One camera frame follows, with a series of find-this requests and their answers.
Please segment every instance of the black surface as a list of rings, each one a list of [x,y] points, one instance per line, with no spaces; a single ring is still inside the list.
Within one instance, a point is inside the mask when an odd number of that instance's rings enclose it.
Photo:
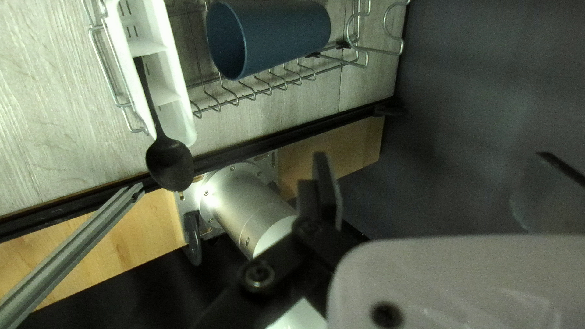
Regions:
[[[388,99],[377,101],[222,150],[196,156],[193,158],[194,176],[351,124],[372,116],[376,105],[387,104],[389,104]],[[160,189],[152,177],[145,173],[28,210],[4,215],[0,217],[0,243],[95,211],[119,189],[136,183],[143,183],[147,193]]]
[[[203,242],[198,267],[178,249],[35,311],[18,329],[185,329],[245,261],[223,235]]]

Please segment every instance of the wire dish rack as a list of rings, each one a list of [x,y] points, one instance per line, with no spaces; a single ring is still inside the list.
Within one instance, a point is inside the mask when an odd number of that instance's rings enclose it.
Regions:
[[[108,47],[108,43],[99,43],[91,31],[105,30],[107,26],[100,24],[104,13],[99,11],[103,0],[87,0],[87,14],[90,19],[90,34],[97,47]],[[404,41],[400,36],[392,34],[391,13],[396,7],[407,6],[410,0],[394,2],[383,12],[373,13],[371,0],[353,0],[351,15],[345,21],[343,38],[326,48],[309,54],[305,58],[296,59],[264,72],[245,77],[238,81],[229,81],[215,68],[205,40],[205,17],[208,12],[209,0],[166,0],[166,8],[170,25],[178,49],[178,56],[183,68],[185,85],[188,92],[191,112],[197,119],[203,118],[207,111],[221,112],[225,107],[237,107],[242,101],[255,101],[259,97],[269,97],[276,91],[286,91],[293,86],[301,86],[317,79],[317,76],[344,66],[366,68],[370,53],[388,56],[399,56],[404,50]],[[387,38],[392,40],[391,49],[378,49],[365,46],[363,37],[364,23],[369,19],[381,19],[381,29]],[[128,92],[128,83],[124,74],[120,73],[119,61],[115,52],[100,49],[97,51],[103,72],[110,86],[116,106],[122,109],[127,126],[131,132],[145,132],[143,114],[137,115],[133,108],[132,95]],[[133,114],[140,128],[133,128],[130,119]]]

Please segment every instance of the silver cylindrical motor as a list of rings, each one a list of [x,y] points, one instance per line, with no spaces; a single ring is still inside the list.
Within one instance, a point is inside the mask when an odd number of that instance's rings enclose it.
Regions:
[[[248,258],[288,233],[296,216],[296,210],[266,185],[262,172],[251,163],[217,171],[203,188],[202,216],[216,220]]]

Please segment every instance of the spoon handle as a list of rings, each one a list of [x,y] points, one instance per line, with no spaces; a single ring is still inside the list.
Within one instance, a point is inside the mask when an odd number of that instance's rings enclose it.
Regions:
[[[150,110],[150,116],[152,116],[152,121],[154,122],[156,136],[157,138],[159,136],[166,136],[164,134],[163,127],[160,125],[159,116],[156,114],[154,102],[152,101],[152,96],[150,95],[150,89],[148,88],[148,82],[146,81],[146,70],[144,69],[144,61],[142,60],[142,56],[134,57],[134,65],[136,66],[136,71],[138,72],[140,83],[142,83],[142,89],[144,89],[144,97],[146,97],[146,103],[148,104],[148,109]]]

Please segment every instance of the metal wire rack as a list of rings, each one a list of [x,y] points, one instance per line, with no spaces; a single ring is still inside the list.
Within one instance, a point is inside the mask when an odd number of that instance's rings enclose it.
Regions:
[[[195,28],[195,25],[203,26],[202,22],[205,19],[209,6],[208,0],[202,0],[202,2],[196,3],[184,3],[181,12],[171,13],[169,14],[169,17],[181,15],[186,16],[187,31],[184,33],[184,41],[186,44],[192,46],[191,64],[193,67],[197,68],[196,80],[198,80],[188,83],[187,89],[190,91],[198,88],[200,89],[199,96],[193,96],[190,99],[193,115],[196,118],[201,119],[204,112],[211,110],[221,112],[222,107],[227,105],[237,107],[240,105],[240,101],[255,101],[258,96],[261,95],[271,96],[275,90],[285,91],[288,90],[291,85],[300,86],[304,81],[315,81],[318,75],[337,70],[344,66],[349,65],[358,68],[366,68],[369,63],[370,52],[399,56],[404,50],[404,41],[401,37],[392,34],[391,28],[388,26],[388,16],[394,8],[398,6],[407,6],[409,3],[410,0],[395,2],[388,6],[383,14],[382,26],[384,32],[391,40],[395,40],[399,43],[397,50],[377,49],[361,45],[363,43],[363,22],[366,17],[372,14],[372,2],[371,0],[353,0],[352,15],[345,22],[344,39],[307,56],[308,59],[325,59],[329,63],[336,63],[334,66],[331,66],[330,64],[329,66],[323,67],[323,61],[313,62],[311,65],[305,63],[307,59],[296,59],[292,62],[283,64],[282,66],[271,68],[266,72],[255,74],[253,77],[244,78],[247,79],[248,82],[245,82],[244,79],[238,80],[237,87],[239,87],[239,90],[227,86],[226,83],[224,83],[225,78],[219,73],[219,71],[217,71],[212,62],[208,60],[208,58],[203,58],[203,55],[208,55],[208,50],[201,49],[201,47],[207,47],[207,45],[205,44],[204,39],[200,38],[203,31]],[[340,57],[333,57],[324,54],[325,52],[340,52],[343,50],[353,51],[353,55],[350,54],[353,59],[344,60]],[[211,67],[202,68],[202,63]]]
[[[372,0],[353,0],[351,16],[345,22],[343,40],[326,48],[309,54],[307,58],[296,59],[265,72],[246,77],[234,83],[226,81],[217,71],[207,49],[203,37],[204,20],[210,0],[166,0],[169,19],[186,18],[187,26],[175,34],[176,44],[192,47],[188,65],[183,65],[185,82],[190,95],[193,116],[198,119],[207,111],[221,112],[222,107],[240,105],[240,101],[255,101],[261,96],[271,96],[275,91],[286,91],[291,86],[315,81],[317,76],[344,66],[366,68],[370,52],[399,56],[404,48],[401,37],[391,33],[388,17],[394,8],[407,6],[410,0],[399,0],[388,6],[383,13],[382,26],[386,36],[399,43],[395,49],[377,49],[364,46],[364,21],[373,13]],[[90,39],[108,83],[114,104],[122,110],[124,120],[133,133],[148,130],[144,119],[137,114],[134,100],[129,92],[128,83],[122,74],[118,55],[113,48],[111,35],[104,19],[108,17],[104,0],[84,0],[85,11],[90,23]]]

